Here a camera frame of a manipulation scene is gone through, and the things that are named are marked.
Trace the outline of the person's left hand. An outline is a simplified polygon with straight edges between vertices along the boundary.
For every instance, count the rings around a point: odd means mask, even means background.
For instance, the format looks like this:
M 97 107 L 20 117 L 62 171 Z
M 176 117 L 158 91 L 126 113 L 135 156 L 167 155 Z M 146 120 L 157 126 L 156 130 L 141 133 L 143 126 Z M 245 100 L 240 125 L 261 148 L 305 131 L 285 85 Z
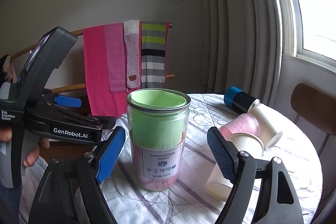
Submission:
M 13 134 L 11 128 L 1 126 L 1 132 L 0 132 L 1 141 L 5 142 L 11 141 L 12 135 Z M 39 143 L 42 145 L 42 147 L 46 149 L 49 149 L 50 147 L 50 143 L 47 138 L 41 138 Z M 33 166 L 39 158 L 39 151 L 40 151 L 39 145 L 37 144 L 37 146 L 27 154 L 26 158 L 23 160 L 23 165 L 25 167 Z

